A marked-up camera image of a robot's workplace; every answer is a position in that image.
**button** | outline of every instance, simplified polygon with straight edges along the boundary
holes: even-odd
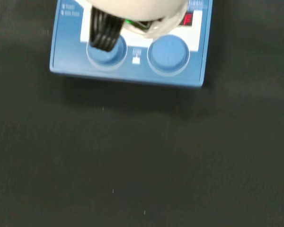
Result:
[[[90,45],[87,47],[90,61],[92,61],[92,63],[107,67],[114,66],[121,62],[125,58],[126,51],[127,46],[125,40],[121,36],[115,47],[110,52],[93,48]]]
[[[149,61],[153,67],[173,72],[181,69],[188,61],[189,51],[184,41],[174,35],[155,41],[149,49]]]

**black fabric background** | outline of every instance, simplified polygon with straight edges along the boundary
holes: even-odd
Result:
[[[51,74],[55,8],[0,1],[0,227],[284,227],[284,0],[214,1],[201,90]]]

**green light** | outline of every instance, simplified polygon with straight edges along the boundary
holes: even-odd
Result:
[[[132,24],[132,23],[133,23],[133,22],[130,21],[130,20],[125,20],[125,22],[128,23],[128,24]]]

